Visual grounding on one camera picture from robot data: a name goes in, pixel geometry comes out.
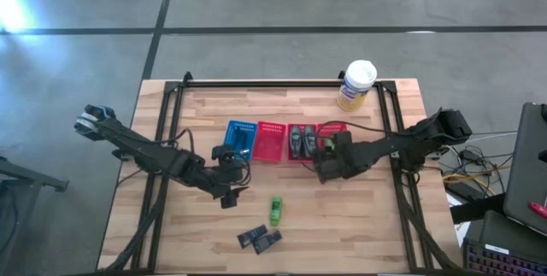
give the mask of red plastic crate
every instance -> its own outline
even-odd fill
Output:
[[[280,162],[286,129],[284,124],[258,121],[253,159]]]
[[[287,157],[288,157],[289,161],[311,161],[311,157],[306,157],[306,155],[304,154],[304,149],[305,149],[304,148],[304,142],[302,142],[302,146],[301,146],[302,153],[300,154],[300,157],[299,158],[292,157],[292,153],[291,153],[291,129],[292,129],[293,126],[300,127],[300,136],[302,136],[302,137],[304,136],[304,128],[306,126],[312,126],[314,128],[314,134],[317,131],[317,126],[316,125],[307,125],[307,124],[290,124],[287,127]]]
[[[318,124],[316,130],[319,130],[321,126],[322,124]],[[342,132],[347,130],[348,130],[348,126],[346,126],[345,123],[329,123],[319,131],[319,136],[331,137],[335,132]],[[323,148],[324,147],[323,139],[317,138],[317,141],[318,141],[317,143],[318,146],[320,148]]]

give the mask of wooden table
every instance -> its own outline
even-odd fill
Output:
[[[396,79],[396,82],[404,125],[412,126],[426,118],[417,80]],[[164,83],[164,80],[146,80],[139,94],[132,129],[148,138],[153,138],[156,132]],[[382,128],[376,91],[369,92],[364,105],[356,112],[340,109],[335,99],[337,93],[336,88],[185,89],[179,130],[183,126],[190,127],[196,152],[209,159],[212,147],[222,144],[229,120],[316,124],[336,119]],[[392,128],[396,129],[393,117],[391,120]],[[168,137],[169,121],[170,117],[164,138]],[[354,141],[383,137],[379,132],[354,127],[350,130]],[[188,148],[187,138],[182,138],[179,145]],[[156,272],[408,271],[386,157],[353,179],[322,185],[315,174],[301,164],[287,162],[286,152],[279,164],[251,162],[250,188],[240,195],[236,208],[221,209],[220,202],[209,194],[173,181],[169,183]],[[120,178],[135,169],[134,164],[124,164]],[[134,234],[145,180],[145,174],[140,174],[117,189],[99,267],[108,266]],[[418,186],[427,229],[450,259],[461,265],[440,175],[435,170],[424,170]],[[283,197],[279,224],[283,240],[261,255],[256,255],[252,247],[242,250],[236,238],[238,234],[261,224],[269,227],[273,196]],[[419,266],[423,266],[415,232],[413,240]],[[149,242],[149,238],[145,240],[144,255],[148,255]]]

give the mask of plastic basket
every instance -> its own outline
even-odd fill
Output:
[[[318,124],[317,130],[319,130],[321,126],[322,124]],[[319,136],[331,137],[335,132],[342,132],[347,130],[348,130],[348,126],[346,126],[345,123],[329,123],[323,128],[321,128],[321,130],[319,131]],[[317,145],[320,148],[323,148],[325,146],[325,144],[323,143],[323,138],[317,138],[317,142],[318,142]]]
[[[298,158],[292,157],[292,153],[291,153],[291,130],[292,130],[293,126],[298,126],[300,128],[301,138],[303,138],[303,136],[304,136],[304,128],[306,126],[312,126],[314,128],[314,134],[317,131],[317,126],[316,125],[306,125],[306,124],[290,124],[287,127],[287,138],[288,138],[287,139],[287,158],[289,159],[289,161],[310,161],[311,157],[306,157],[306,155],[304,154],[304,149],[305,149],[304,148],[304,142],[301,143],[300,157],[298,157]]]
[[[250,160],[255,144],[256,129],[256,123],[230,120],[224,137],[224,144],[231,144],[238,153],[248,150],[249,152],[244,154],[244,157]]]
[[[258,121],[253,159],[280,162],[286,128],[284,124]]]

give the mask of disinfecting wipes container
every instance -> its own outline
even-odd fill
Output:
[[[376,80],[376,68],[370,61],[354,61],[345,72],[338,93],[338,105],[345,110],[357,110]]]

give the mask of blue basket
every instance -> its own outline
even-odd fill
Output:
[[[250,160],[255,145],[256,129],[256,123],[230,120],[224,137],[224,144],[231,144],[238,153],[241,153],[242,150],[249,150],[249,153],[244,156],[247,160]]]

